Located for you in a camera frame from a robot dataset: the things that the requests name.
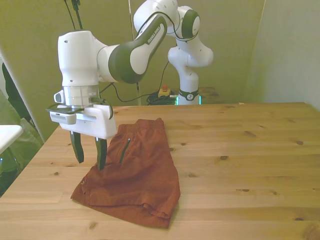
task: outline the wood grain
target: wood grain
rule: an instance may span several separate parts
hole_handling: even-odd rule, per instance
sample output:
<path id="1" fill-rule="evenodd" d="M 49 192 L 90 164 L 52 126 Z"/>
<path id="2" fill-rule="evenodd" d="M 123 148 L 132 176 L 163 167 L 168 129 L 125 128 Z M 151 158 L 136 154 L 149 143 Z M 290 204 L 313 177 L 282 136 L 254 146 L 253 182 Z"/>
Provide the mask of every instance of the wood grain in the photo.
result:
<path id="1" fill-rule="evenodd" d="M 115 108 L 117 124 L 162 118 L 181 198 L 168 230 L 70 200 L 96 162 L 78 164 L 57 128 L 0 198 L 6 240 L 319 240 L 320 113 L 304 103 Z"/>

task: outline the green wall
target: green wall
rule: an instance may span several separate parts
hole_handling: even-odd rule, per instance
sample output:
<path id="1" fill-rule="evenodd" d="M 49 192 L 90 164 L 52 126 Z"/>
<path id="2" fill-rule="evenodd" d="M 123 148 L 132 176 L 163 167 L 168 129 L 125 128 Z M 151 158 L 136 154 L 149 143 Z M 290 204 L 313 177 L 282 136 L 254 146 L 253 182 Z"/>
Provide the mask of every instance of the green wall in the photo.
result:
<path id="1" fill-rule="evenodd" d="M 320 1 L 266 0 L 245 99 L 320 110 Z"/>

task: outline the orange shorts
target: orange shorts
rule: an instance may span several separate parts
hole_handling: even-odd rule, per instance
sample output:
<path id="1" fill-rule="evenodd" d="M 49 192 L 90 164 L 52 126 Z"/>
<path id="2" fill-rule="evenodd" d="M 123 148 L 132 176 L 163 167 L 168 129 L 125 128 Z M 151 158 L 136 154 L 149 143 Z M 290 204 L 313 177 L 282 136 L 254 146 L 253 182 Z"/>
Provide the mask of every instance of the orange shorts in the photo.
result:
<path id="1" fill-rule="evenodd" d="M 71 198 L 132 223 L 168 228 L 180 197 L 164 122 L 139 119 L 118 128 L 105 167 L 93 166 Z"/>

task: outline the zipper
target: zipper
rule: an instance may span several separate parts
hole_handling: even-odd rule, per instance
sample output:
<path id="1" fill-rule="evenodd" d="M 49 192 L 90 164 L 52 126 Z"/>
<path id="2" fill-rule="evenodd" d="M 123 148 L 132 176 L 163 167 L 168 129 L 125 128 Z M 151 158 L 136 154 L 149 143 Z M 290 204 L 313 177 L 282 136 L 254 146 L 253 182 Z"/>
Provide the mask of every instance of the zipper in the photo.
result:
<path id="1" fill-rule="evenodd" d="M 126 150 L 127 150 L 128 146 L 130 144 L 130 141 L 131 141 L 131 139 L 128 138 L 128 142 L 126 143 L 126 145 L 125 145 L 125 147 L 124 147 L 124 149 L 123 149 L 123 151 L 121 153 L 120 162 L 119 162 L 120 164 L 122 163 L 122 161 L 124 159 L 124 156 L 125 156 L 125 153 L 126 153 Z"/>

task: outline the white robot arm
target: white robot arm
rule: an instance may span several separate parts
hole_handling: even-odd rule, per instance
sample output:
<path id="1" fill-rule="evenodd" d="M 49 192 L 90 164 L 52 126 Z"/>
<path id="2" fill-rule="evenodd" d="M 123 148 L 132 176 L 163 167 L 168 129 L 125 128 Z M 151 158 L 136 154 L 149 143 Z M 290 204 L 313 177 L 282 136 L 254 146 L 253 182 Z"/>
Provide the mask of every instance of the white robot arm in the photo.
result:
<path id="1" fill-rule="evenodd" d="M 99 82 L 138 83 L 166 35 L 176 37 L 177 46 L 168 59 L 180 76 L 180 104 L 199 102 L 199 78 L 190 67 L 205 67 L 213 52 L 200 41 L 200 17 L 190 7 L 178 7 L 177 0 L 147 0 L 134 15 L 138 31 L 135 40 L 107 46 L 90 31 L 69 32 L 58 39 L 58 60 L 62 90 L 54 95 L 56 108 L 47 109 L 53 122 L 70 131 L 72 146 L 81 163 L 84 153 L 81 134 L 95 137 L 97 164 L 103 169 L 106 139 L 116 134 L 112 107 L 101 105 Z"/>

